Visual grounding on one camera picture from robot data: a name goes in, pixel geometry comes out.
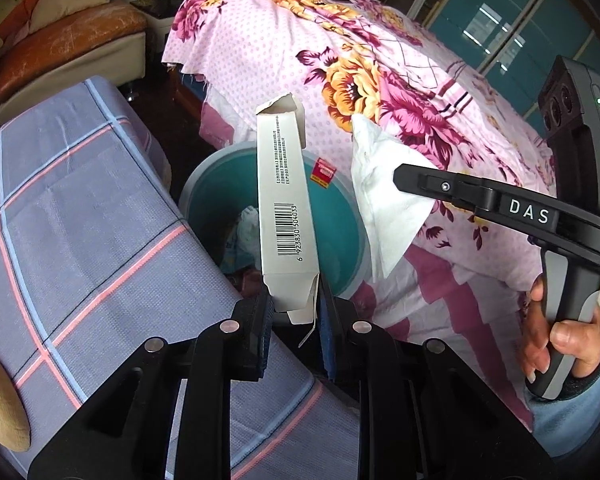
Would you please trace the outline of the right hand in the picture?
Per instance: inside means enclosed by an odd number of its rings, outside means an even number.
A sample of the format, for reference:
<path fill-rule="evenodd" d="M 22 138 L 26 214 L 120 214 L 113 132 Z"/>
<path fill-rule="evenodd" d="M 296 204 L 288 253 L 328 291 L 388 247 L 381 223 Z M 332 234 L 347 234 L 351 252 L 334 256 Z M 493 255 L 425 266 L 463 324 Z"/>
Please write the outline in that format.
<path fill-rule="evenodd" d="M 528 382 L 534 382 L 536 374 L 546 373 L 550 368 L 552 346 L 564 356 L 573 356 L 571 375 L 585 378 L 600 365 L 600 306 L 594 310 L 589 323 L 562 321 L 550 324 L 542 311 L 544 276 L 538 275 L 528 295 L 526 317 L 522 323 L 522 343 L 518 350 L 518 362 Z"/>

